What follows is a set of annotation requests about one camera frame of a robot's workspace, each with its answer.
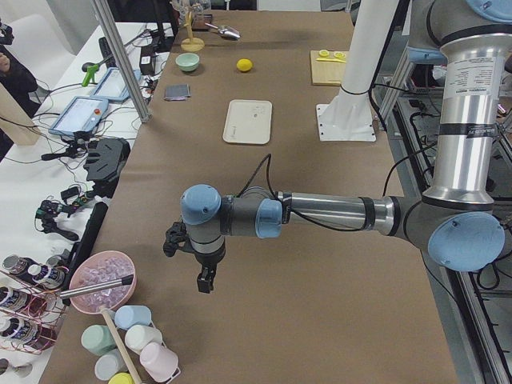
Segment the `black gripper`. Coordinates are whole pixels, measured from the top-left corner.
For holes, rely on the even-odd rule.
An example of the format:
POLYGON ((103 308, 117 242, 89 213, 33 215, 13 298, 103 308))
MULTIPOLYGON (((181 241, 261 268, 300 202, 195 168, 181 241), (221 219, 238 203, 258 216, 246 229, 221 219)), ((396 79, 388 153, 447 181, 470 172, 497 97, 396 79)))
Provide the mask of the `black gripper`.
POLYGON ((202 269, 197 277, 198 291, 204 294, 210 294, 214 290, 214 276, 217 266, 225 256, 225 249, 219 248, 212 253, 194 252, 195 259, 201 264, 202 269))

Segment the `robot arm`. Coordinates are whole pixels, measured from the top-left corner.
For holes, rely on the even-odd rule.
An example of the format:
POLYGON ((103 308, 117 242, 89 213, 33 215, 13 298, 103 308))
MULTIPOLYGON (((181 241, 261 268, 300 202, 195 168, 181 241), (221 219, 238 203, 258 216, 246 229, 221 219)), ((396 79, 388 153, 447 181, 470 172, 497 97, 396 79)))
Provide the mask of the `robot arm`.
POLYGON ((376 230, 408 241, 445 268, 470 272, 494 261, 505 231, 486 192, 506 56, 508 1, 415 1, 410 51, 447 60, 434 176, 419 200, 344 198, 245 186, 222 196, 200 184, 181 197, 178 247, 201 264, 199 291, 209 293, 228 236, 276 238, 292 218, 338 232, 376 230))

